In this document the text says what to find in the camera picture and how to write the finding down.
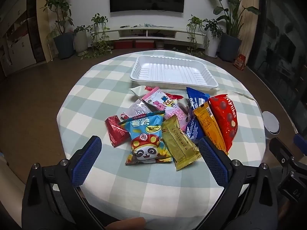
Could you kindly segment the person left hand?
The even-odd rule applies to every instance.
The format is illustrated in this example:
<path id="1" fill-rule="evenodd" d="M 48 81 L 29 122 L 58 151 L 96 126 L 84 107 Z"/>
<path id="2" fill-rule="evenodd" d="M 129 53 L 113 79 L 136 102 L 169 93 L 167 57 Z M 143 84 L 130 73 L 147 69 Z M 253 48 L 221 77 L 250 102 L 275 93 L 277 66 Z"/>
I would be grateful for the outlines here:
<path id="1" fill-rule="evenodd" d="M 142 230 L 145 229 L 146 220 L 143 217 L 130 218 L 113 222 L 105 227 L 107 230 Z"/>

